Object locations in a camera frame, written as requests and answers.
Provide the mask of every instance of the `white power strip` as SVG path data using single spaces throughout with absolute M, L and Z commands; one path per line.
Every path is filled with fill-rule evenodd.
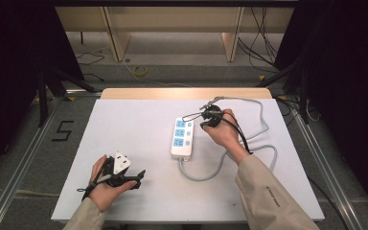
M 193 150 L 194 121 L 184 122 L 182 118 L 175 119 L 172 134 L 172 158 L 182 157 L 188 161 Z

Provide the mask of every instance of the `person's right hand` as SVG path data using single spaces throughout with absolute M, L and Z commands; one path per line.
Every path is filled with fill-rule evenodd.
M 232 109 L 223 109 L 222 113 L 224 119 L 228 120 L 233 125 L 238 126 L 238 122 L 235 120 L 235 114 L 232 112 Z M 225 121 L 220 121 L 216 127 L 204 126 L 203 129 L 211 136 L 215 143 L 226 149 L 233 143 L 238 142 L 238 132 Z
M 224 119 L 236 127 L 238 126 L 232 109 L 223 109 L 222 112 Z M 203 129 L 211 136 L 215 143 L 226 148 L 231 153 L 238 165 L 245 156 L 249 155 L 246 149 L 239 143 L 238 132 L 225 121 L 220 121 L 216 127 L 204 126 Z

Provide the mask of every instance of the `beige sleeve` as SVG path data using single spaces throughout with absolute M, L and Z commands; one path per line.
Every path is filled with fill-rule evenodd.
M 236 182 L 250 229 L 318 229 L 267 166 L 255 155 L 239 164 Z
M 104 214 L 89 198 L 85 198 L 63 229 L 101 230 L 104 224 Z

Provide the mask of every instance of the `gray cable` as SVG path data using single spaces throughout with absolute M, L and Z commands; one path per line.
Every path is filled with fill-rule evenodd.
M 278 155 L 277 149 L 274 146 L 272 146 L 272 145 L 263 145 L 263 146 L 255 148 L 255 149 L 251 149 L 251 151 L 263 150 L 263 149 L 267 149 L 267 148 L 271 148 L 271 149 L 274 150 L 273 160 L 271 161 L 271 164 L 270 164 L 270 170 L 273 172 L 274 167 L 276 166 L 277 155 Z
M 220 168 L 222 168 L 223 159 L 225 159 L 225 155 L 227 155 L 227 154 L 228 154 L 228 152 L 226 152 L 226 153 L 224 153 L 224 154 L 222 155 L 222 157 L 220 158 L 220 161 L 219 161 L 219 164 L 218 164 L 217 169 L 216 169 L 216 170 L 215 170 L 211 175 L 206 176 L 206 177 L 203 177 L 203 178 L 202 178 L 202 177 L 194 177 L 194 176 L 191 176 L 191 175 L 189 175 L 189 174 L 184 170 L 184 166 L 183 166 L 184 158 L 180 157 L 180 158 L 178 159 L 178 164 L 179 164 L 180 169 L 181 169 L 181 171 L 183 172 L 183 174 L 184 174 L 185 176 L 187 176 L 189 179 L 191 179 L 191 180 L 193 180 L 193 181 L 205 181 L 205 180 L 209 180 L 209 179 L 214 178 L 214 177 L 219 173 Z
M 251 135 L 250 137 L 247 137 L 246 140 L 251 140 L 257 136 L 259 136 L 260 134 L 266 132 L 269 130 L 269 126 L 267 124 L 267 122 L 265 121 L 265 118 L 263 117 L 263 109 L 264 109 L 264 106 L 261 102 L 257 101 L 257 100 L 253 100 L 253 99 L 244 99 L 244 98 L 232 98 L 232 97 L 215 97 L 214 100 L 212 101 L 213 103 L 219 101 L 219 100 L 224 100 L 224 99 L 228 99 L 228 100 L 243 100 L 243 101 L 247 101 L 247 102 L 252 102 L 252 103 L 257 103 L 260 105 L 261 107 L 261 111 L 260 111 L 260 118 L 261 118 L 261 121 L 262 123 L 264 124 L 265 126 L 265 129 L 258 132 L 257 134 L 255 135 Z M 277 162 L 277 156 L 278 156 L 278 152 L 277 152 L 277 149 L 274 147 L 274 146 L 271 146 L 271 145 L 263 145 L 263 146 L 260 146 L 260 147 L 257 147 L 257 148 L 254 148 L 254 149 L 251 149 L 251 151 L 257 151 L 257 150 L 262 150 L 262 149 L 267 149 L 267 148 L 272 148 L 274 150 L 274 156 L 273 156 L 273 160 L 271 161 L 271 164 L 270 164 L 270 170 L 273 172 L 274 170 L 274 167 L 276 166 L 276 162 Z M 211 178 L 214 178 L 220 171 L 221 167 L 222 167 L 222 164 L 223 164 L 223 159 L 225 157 L 225 155 L 228 155 L 232 160 L 233 158 L 231 157 L 230 154 L 228 154 L 228 151 L 226 153 L 224 153 L 222 155 L 222 157 L 220 158 L 220 161 L 219 161 L 219 164 L 218 164 L 218 167 L 217 169 L 214 171 L 214 173 L 212 173 L 211 175 L 209 176 L 206 176 L 204 178 L 200 178 L 200 177 L 194 177 L 194 176 L 191 176 L 189 175 L 185 170 L 184 170 L 184 166 L 183 166 L 183 161 L 184 161 L 184 158 L 180 157 L 178 159 L 178 164 L 180 166 L 180 170 L 183 172 L 183 174 L 185 176 L 187 176 L 189 179 L 193 180 L 193 181 L 205 181 L 205 180 L 209 180 Z

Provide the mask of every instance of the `table surface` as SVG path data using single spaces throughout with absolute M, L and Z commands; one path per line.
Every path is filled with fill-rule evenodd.
M 185 177 L 177 160 L 170 157 L 171 122 L 176 117 L 198 112 L 215 96 L 258 98 L 264 104 L 263 114 L 270 130 L 254 138 L 250 147 L 276 146 L 278 159 L 274 174 L 312 219 L 323 219 L 280 110 L 264 88 L 106 89 L 94 106 L 52 219 L 65 222 L 72 216 L 82 196 L 76 190 L 86 186 L 92 164 L 104 153 L 112 155 L 119 150 L 132 161 L 126 175 L 147 172 L 139 190 L 124 193 L 114 202 L 106 212 L 106 221 L 245 222 L 234 162 L 226 157 L 216 177 L 195 182 Z M 217 105 L 234 109 L 245 136 L 263 128 L 257 103 L 225 100 Z M 195 120 L 193 155 L 184 164 L 188 173 L 195 176 L 213 172 L 224 153 L 223 148 L 199 129 L 200 122 L 201 119 Z M 257 150 L 255 154 L 267 165 L 273 160 L 272 149 Z

